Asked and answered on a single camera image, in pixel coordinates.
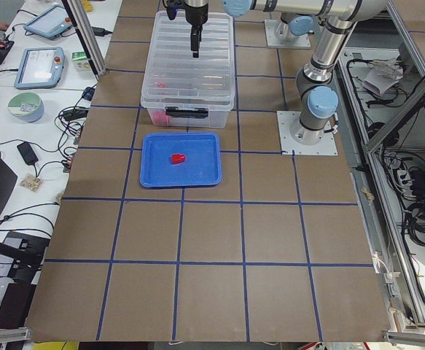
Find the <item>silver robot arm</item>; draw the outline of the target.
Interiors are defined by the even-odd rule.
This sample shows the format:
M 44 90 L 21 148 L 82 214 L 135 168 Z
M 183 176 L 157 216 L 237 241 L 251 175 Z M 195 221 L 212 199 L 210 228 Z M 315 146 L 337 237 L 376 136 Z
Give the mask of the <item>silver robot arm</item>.
M 387 5 L 386 1 L 223 1 L 227 14 L 237 18 L 255 10 L 325 17 L 321 37 L 310 61 L 297 74 L 297 89 L 303 110 L 292 123 L 292 138 L 304 145 L 319 142 L 324 127 L 338 107 L 336 92 L 328 86 L 332 71 L 352 29 Z
M 296 15 L 326 17 L 318 46 L 335 49 L 343 46 L 356 23 L 368 20 L 386 7 L 386 1 L 223 1 L 225 12 L 240 17 L 252 10 L 262 12 L 288 12 Z M 168 16 L 173 20 L 177 9 L 185 11 L 191 29 L 191 50 L 199 49 L 203 25 L 208 20 L 207 1 L 168 1 Z

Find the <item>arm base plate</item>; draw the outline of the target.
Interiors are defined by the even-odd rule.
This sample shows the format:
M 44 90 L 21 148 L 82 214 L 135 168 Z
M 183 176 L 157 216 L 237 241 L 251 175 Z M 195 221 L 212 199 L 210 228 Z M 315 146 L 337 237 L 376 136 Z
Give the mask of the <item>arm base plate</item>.
M 337 156 L 335 134 L 338 125 L 327 120 L 324 129 L 310 131 L 300 124 L 299 111 L 277 111 L 278 132 L 283 155 Z
M 267 46 L 309 50 L 308 34 L 313 30 L 313 20 L 308 16 L 296 17 L 285 23 L 281 20 L 265 20 Z

